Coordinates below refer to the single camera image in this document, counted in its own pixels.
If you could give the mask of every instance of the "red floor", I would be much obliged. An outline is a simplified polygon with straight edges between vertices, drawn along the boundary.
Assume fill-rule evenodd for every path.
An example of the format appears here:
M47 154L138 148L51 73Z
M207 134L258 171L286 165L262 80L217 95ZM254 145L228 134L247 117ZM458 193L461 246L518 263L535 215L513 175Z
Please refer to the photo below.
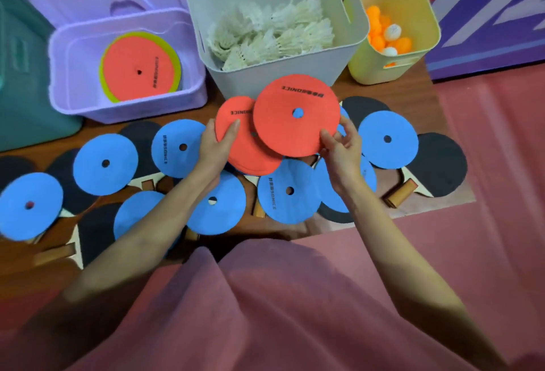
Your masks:
M477 202L396 223L508 360L545 351L545 64L435 88ZM391 307L354 229L299 242Z

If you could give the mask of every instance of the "hand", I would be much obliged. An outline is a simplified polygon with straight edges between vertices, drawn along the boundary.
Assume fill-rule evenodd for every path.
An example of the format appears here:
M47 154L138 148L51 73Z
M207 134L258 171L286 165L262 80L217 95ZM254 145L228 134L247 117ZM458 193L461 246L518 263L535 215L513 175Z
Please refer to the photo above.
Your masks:
M341 125L346 136L336 132L334 136L322 129L320 138L325 148L320 155L328 167L331 186L343 197L349 188L363 180L360 172L361 136L350 119L341 116Z
M223 139L218 142L216 139L215 120L210 119L201 136L201 147L199 149L199 160L194 172L204 177L207 185L201 194L202 197L210 193L220 181L220 173L229 159L229 152L240 128L240 120L227 129Z

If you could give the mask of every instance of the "person's left hand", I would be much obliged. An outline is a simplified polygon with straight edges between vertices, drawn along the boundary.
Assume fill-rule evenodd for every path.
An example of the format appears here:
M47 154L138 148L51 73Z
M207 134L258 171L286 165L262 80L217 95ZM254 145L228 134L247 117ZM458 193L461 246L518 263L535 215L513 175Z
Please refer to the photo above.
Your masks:
M220 181L220 173L227 163L229 152L240 128L240 120L235 120L227 129L223 139L216 139L215 120L210 119L201 135L201 147L199 149L199 161L194 171L201 175L208 183L203 193L204 197L214 189Z

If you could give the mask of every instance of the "teal container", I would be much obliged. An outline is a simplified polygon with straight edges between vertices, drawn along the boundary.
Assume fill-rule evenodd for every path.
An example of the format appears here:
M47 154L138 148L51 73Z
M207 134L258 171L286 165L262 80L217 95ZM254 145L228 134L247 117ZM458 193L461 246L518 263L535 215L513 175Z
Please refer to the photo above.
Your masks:
M0 0L0 151L70 136L83 124L49 103L53 30L26 0Z

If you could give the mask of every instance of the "person's right arm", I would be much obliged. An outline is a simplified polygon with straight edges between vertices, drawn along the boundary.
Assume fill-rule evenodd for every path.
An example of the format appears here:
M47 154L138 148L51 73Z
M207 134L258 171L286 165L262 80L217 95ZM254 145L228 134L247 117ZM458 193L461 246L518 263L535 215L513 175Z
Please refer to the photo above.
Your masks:
M400 316L482 370L505 366L460 298L397 228L360 174L361 137L341 119L346 136L321 132L331 184L354 218Z

